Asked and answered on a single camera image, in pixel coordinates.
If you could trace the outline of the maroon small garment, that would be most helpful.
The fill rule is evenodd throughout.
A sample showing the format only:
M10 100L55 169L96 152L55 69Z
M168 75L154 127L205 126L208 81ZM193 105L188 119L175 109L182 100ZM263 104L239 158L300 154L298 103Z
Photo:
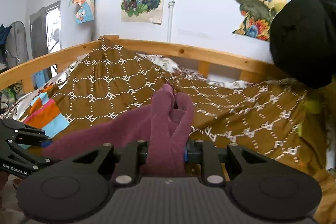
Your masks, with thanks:
M186 93L175 93L164 84L151 103L127 111L116 119L72 132L43 149L43 156L63 160L104 143L125 147L143 139L148 154L143 167L150 176L184 176L185 146L191 133L194 105Z

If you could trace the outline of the colourful striped blanket panel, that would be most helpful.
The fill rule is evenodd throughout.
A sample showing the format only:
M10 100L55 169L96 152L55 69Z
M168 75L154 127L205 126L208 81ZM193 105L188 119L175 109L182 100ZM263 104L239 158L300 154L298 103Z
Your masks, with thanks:
M23 120L26 125L42 129L50 138L54 138L70 125L52 98L51 92L54 88L54 85L46 85L38 90L39 93L30 103Z

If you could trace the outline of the brown PF patterned blanket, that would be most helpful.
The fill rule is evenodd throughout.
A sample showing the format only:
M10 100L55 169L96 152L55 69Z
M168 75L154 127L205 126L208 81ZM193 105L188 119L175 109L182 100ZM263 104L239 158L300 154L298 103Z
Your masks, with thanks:
M67 125L45 156L66 159L142 139L150 144L145 172L172 176L198 171L182 161L188 140L236 143L313 176L322 188L314 217L335 223L324 100L296 82L211 84L104 38L52 97Z

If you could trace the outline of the grey framed window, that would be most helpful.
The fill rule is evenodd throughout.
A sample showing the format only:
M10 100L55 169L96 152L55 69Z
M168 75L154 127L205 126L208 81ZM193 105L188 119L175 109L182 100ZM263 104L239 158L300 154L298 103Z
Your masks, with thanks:
M30 15L30 41L33 59L60 51L60 1Z

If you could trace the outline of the black hanging garment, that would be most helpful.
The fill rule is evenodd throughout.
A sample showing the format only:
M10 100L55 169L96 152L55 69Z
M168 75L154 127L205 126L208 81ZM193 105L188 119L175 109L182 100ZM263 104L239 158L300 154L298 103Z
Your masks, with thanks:
M335 78L335 0L290 0L270 28L273 62L291 78L322 88Z

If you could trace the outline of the white wall pipe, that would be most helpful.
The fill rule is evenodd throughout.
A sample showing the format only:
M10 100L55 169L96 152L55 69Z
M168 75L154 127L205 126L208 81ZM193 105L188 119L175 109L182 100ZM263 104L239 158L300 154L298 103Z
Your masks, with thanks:
M175 5L175 0L169 0L169 2L168 2L169 16L168 16L167 37L166 37L166 41L168 43L171 42L174 5Z

